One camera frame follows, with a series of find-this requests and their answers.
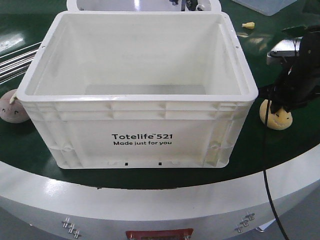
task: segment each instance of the beige plush toy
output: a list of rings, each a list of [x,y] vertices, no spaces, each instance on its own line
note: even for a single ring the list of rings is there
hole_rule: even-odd
[[[26,110],[16,97],[17,89],[8,91],[0,98],[0,118],[8,123],[19,124],[29,118]]]
[[[260,119],[265,123],[266,120],[266,112],[267,112],[268,100],[264,100],[260,106]],[[268,121],[267,127],[274,130],[284,130],[291,126],[292,124],[292,115],[291,112],[286,112],[284,108],[280,108],[277,112],[271,113],[270,107],[268,109]]]

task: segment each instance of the small yellow object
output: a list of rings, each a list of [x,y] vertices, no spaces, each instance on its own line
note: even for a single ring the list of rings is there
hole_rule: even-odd
[[[260,106],[260,119],[265,123],[266,111],[267,111],[268,100],[264,100]],[[274,130],[284,130],[291,126],[292,115],[291,112],[286,112],[283,107],[281,107],[277,112],[271,113],[270,107],[268,109],[268,122],[267,127]]]
[[[255,28],[255,23],[253,21],[247,22],[247,23],[242,23],[242,27],[246,29],[254,29]]]

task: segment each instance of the green conveyor surface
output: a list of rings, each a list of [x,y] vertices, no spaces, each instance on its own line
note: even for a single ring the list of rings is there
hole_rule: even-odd
[[[281,70],[280,65],[266,65],[266,54],[288,38],[282,29],[320,24],[319,15],[303,12],[305,0],[274,16],[264,16],[231,0],[220,2],[222,11],[231,18],[258,87],[273,83]],[[55,15],[65,10],[65,0],[0,0],[0,56],[42,41]],[[246,22],[255,22],[256,28],[242,28]],[[17,88],[22,77],[0,84],[0,96]],[[52,179],[102,188],[166,189],[235,179],[262,170],[261,102],[257,99],[252,105],[224,168],[60,169],[30,120],[22,124],[0,120],[0,161]],[[284,131],[267,130],[268,167],[289,161],[320,142],[319,106],[317,99],[293,111],[293,124]]]

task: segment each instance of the black cable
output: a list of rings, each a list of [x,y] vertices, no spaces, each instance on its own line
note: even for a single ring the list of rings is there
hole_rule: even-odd
[[[269,203],[270,203],[274,218],[276,220],[276,223],[278,224],[279,229],[280,229],[284,239],[290,240],[286,234],[284,227],[281,224],[281,221],[280,221],[278,214],[277,214],[277,211],[275,209],[275,205],[274,205],[274,202],[271,197],[268,178],[267,178],[266,143],[267,143],[267,129],[268,129],[267,125],[268,125],[269,108],[270,108],[270,100],[268,99],[268,103],[266,105],[265,119],[264,119],[264,135],[263,135],[263,140],[262,140],[262,161],[263,161],[264,185],[265,185],[266,194],[268,195]]]

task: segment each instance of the white plastic storage bin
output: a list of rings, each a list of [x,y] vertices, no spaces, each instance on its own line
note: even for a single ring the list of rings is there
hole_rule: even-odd
[[[257,94],[209,11],[62,12],[17,91],[64,169],[224,167]]]

